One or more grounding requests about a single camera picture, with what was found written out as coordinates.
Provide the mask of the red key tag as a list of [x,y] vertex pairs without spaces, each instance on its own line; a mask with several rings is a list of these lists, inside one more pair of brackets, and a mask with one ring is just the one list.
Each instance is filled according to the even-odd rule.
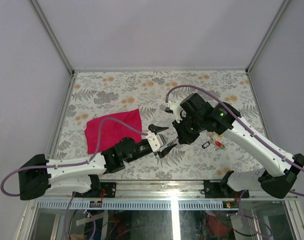
[[216,141],[215,144],[220,148],[222,147],[222,143],[220,143],[219,141]]

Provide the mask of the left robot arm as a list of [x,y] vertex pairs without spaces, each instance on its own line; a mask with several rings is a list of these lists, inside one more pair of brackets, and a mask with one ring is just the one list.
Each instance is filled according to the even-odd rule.
[[45,195],[73,193],[96,197],[101,191],[100,175],[117,173],[125,168],[126,163],[158,154],[166,145],[161,134],[166,129],[151,124],[140,142],[124,137],[113,147],[83,158],[57,160],[37,154],[20,168],[20,199],[27,201]]

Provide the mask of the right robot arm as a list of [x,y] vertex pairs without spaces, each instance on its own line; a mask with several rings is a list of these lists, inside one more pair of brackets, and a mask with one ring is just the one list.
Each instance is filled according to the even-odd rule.
[[169,102],[168,107],[175,116],[172,124],[181,145],[192,144],[203,131],[216,133],[240,146],[262,165],[259,170],[226,173],[219,188],[223,196],[263,190],[282,199],[290,192],[304,166],[304,155],[288,153],[273,144],[227,103],[212,107],[193,93],[182,101]]

